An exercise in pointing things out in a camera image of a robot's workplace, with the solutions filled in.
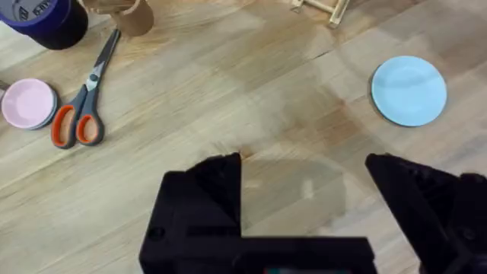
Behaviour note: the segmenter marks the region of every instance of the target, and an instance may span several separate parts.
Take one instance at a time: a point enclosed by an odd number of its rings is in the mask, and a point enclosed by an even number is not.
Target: scissor blade
[[[107,43],[105,43],[105,46],[101,50],[97,62],[94,63],[95,69],[103,62],[104,62],[103,67],[107,66],[108,61],[110,61],[110,57],[113,54],[113,51],[115,49],[116,43],[118,42],[119,38],[120,38],[120,30],[115,29],[110,35],[110,38],[108,39]]]

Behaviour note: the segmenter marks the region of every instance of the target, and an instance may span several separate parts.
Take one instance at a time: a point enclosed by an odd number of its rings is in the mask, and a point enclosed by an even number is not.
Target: pink dish
[[[44,123],[53,112],[54,94],[49,85],[37,79],[24,79],[11,85],[2,100],[2,112],[11,125],[30,129]]]

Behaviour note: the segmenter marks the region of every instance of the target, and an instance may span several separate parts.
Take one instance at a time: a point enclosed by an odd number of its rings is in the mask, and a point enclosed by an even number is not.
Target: wooden easel
[[[321,11],[325,11],[331,14],[329,18],[329,26],[331,28],[336,28],[340,24],[343,18],[343,14],[349,5],[350,0],[338,0],[335,7],[330,7],[328,5],[323,4],[318,0],[292,0],[293,8],[292,11],[299,13],[301,11],[301,7],[303,4],[308,4],[313,6]]]

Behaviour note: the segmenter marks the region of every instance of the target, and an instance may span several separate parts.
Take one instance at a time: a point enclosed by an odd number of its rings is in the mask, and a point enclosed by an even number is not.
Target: scissors
[[[75,99],[63,105],[54,116],[51,128],[51,139],[58,148],[71,148],[78,140],[82,145],[93,146],[103,140],[104,126],[97,112],[98,91],[100,90],[101,76],[110,61],[115,45],[120,38],[120,31],[115,29],[108,39],[105,47],[94,63],[93,70]],[[66,114],[74,111],[69,121],[67,138],[61,137],[61,129]],[[87,123],[93,122],[96,128],[94,136],[88,137],[85,133]]]

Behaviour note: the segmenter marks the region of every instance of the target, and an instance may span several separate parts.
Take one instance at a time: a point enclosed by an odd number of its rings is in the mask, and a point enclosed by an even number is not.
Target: blue plate
[[[440,72],[414,56],[387,60],[375,72],[371,89],[382,115],[401,126],[430,123],[447,103],[447,85]]]

